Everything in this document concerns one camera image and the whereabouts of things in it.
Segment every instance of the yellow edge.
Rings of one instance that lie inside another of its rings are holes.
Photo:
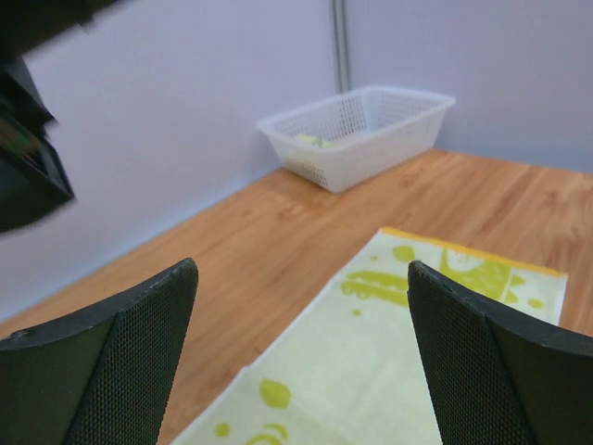
[[[555,271],[548,267],[536,266],[534,264],[529,264],[526,262],[509,260],[508,258],[500,257],[499,255],[494,255],[492,253],[486,253],[486,252],[483,252],[482,250],[477,250],[475,248],[467,248],[467,247],[461,246],[459,244],[449,243],[447,241],[442,241],[437,238],[431,238],[430,236],[420,236],[420,235],[409,234],[407,232],[403,232],[401,230],[394,229],[393,227],[383,227],[379,232],[382,234],[395,235],[395,236],[400,236],[402,238],[413,239],[415,241],[422,241],[425,243],[436,244],[442,248],[452,248],[454,250],[457,250],[458,252],[466,253],[468,255],[474,255],[475,257],[483,258],[484,260],[502,262],[504,264],[509,264],[510,266],[516,267],[519,269],[527,269],[530,271],[545,273],[546,275],[555,276],[555,277],[568,276],[566,273],[558,272],[558,271]]]

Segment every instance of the towel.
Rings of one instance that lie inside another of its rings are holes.
[[[385,228],[174,445],[440,444],[408,307],[413,260],[560,320],[565,274]]]

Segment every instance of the laundry basket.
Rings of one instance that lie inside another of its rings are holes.
[[[371,86],[262,121],[284,166],[334,192],[435,144],[453,97]]]

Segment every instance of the white wall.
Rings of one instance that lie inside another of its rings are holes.
[[[79,201],[0,238],[0,319],[275,169],[255,122],[335,89],[324,0],[139,0],[29,62]]]
[[[347,0],[355,86],[457,97],[443,148],[593,172],[593,2]]]

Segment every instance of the table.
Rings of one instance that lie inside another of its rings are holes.
[[[193,257],[170,443],[381,226],[570,274],[561,325],[593,335],[593,176],[432,150],[342,195],[280,170],[0,325],[0,337]]]

